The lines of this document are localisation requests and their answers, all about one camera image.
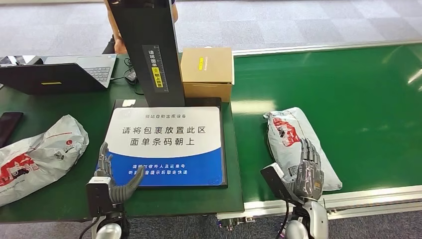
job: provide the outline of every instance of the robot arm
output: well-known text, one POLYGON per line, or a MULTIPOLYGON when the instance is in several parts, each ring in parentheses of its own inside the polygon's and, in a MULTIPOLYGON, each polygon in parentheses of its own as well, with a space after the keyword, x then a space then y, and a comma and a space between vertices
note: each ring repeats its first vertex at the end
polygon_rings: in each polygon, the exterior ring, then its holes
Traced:
POLYGON ((86 185, 88 207, 94 218, 91 224, 93 239, 128 238, 130 225, 123 202, 132 196, 145 172, 144 166, 140 166, 126 185, 117 186, 111 173, 111 159, 108 145, 104 142, 100 148, 97 170, 86 185))
POLYGON ((287 239, 328 239, 328 217, 325 208, 318 203, 322 195, 324 173, 318 152, 309 139, 301 139, 301 162, 295 182, 283 180, 283 171, 277 163, 261 170, 274 195, 294 204, 291 220, 284 236, 287 239))

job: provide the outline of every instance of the white plastic mailing bag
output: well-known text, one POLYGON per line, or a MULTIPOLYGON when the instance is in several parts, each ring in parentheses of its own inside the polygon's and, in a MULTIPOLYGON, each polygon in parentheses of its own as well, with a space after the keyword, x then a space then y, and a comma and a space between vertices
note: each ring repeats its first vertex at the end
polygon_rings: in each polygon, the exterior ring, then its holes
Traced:
POLYGON ((72 116, 63 116, 40 135, 0 149, 0 206, 59 180, 85 152, 88 133, 72 116))
POLYGON ((301 138, 308 138, 315 146, 321 158, 321 169, 324 172, 324 191, 339 190, 342 183, 334 172, 319 139, 303 111, 291 108, 284 111, 271 111, 264 115, 268 119, 268 142, 276 162, 285 176, 286 182, 296 179, 298 165, 301 160, 301 138))

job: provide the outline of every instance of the person's hand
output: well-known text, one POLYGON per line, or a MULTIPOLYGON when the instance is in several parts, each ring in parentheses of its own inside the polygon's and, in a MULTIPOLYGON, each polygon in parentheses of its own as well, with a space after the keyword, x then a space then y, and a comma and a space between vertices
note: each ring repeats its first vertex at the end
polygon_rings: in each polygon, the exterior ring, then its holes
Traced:
POLYGON ((117 54, 124 54, 127 53, 126 46, 122 39, 117 38, 114 44, 114 52, 117 54))

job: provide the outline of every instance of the yellow sticker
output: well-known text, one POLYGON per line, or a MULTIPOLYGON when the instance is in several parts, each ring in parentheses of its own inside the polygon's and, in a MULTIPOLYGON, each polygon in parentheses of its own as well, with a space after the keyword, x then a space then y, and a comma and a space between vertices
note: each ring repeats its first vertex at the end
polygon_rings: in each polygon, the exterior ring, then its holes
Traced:
POLYGON ((155 85, 158 88, 162 88, 163 87, 163 81, 161 80, 160 69, 158 67, 151 67, 151 69, 152 69, 152 74, 154 75, 155 85))
POLYGON ((61 82, 41 82, 42 85, 60 85, 61 82))
POLYGON ((199 67, 198 67, 198 69, 201 71, 202 70, 202 66, 204 65, 204 58, 203 57, 200 57, 199 58, 199 67))

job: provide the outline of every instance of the scanner label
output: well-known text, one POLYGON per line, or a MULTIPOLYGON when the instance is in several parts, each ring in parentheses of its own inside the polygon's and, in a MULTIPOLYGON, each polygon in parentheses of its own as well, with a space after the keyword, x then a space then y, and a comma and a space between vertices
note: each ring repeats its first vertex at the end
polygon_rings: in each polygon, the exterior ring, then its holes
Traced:
POLYGON ((168 93, 169 88, 164 74, 160 47, 158 45, 142 45, 142 49, 148 69, 151 69, 150 75, 155 92, 168 93))

